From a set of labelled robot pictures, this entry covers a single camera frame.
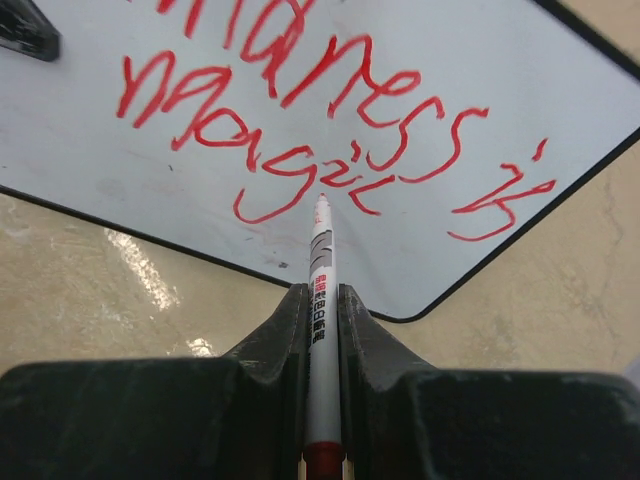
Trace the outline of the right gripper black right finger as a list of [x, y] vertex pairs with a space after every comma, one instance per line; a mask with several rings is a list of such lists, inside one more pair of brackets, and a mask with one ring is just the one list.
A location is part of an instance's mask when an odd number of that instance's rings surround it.
[[639, 392], [597, 372], [439, 369], [349, 285], [338, 321], [347, 457], [359, 479], [635, 479]]

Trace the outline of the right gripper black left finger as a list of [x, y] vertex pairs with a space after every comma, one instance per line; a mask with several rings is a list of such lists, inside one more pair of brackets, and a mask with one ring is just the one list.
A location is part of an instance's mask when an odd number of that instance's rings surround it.
[[5, 479], [294, 479], [305, 285], [219, 357], [36, 362], [1, 378]]

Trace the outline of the white whiteboard black frame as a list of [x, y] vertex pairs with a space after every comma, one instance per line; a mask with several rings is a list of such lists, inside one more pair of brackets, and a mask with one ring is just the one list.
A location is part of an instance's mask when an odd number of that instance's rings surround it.
[[312, 211], [410, 322], [639, 138], [639, 66], [557, 1], [33, 1], [1, 188], [278, 284]]

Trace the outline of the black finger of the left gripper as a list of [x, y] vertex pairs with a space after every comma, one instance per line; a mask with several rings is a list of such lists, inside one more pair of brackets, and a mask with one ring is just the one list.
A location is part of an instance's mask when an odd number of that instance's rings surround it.
[[61, 35], [32, 0], [1, 0], [1, 46], [44, 62], [56, 61]]

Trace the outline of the red capped whiteboard marker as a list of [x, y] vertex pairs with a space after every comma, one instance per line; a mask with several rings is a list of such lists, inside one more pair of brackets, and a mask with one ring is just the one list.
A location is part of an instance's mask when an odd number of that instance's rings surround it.
[[342, 445], [337, 273], [327, 196], [314, 208], [308, 282], [308, 387], [303, 459], [308, 479], [341, 479]]

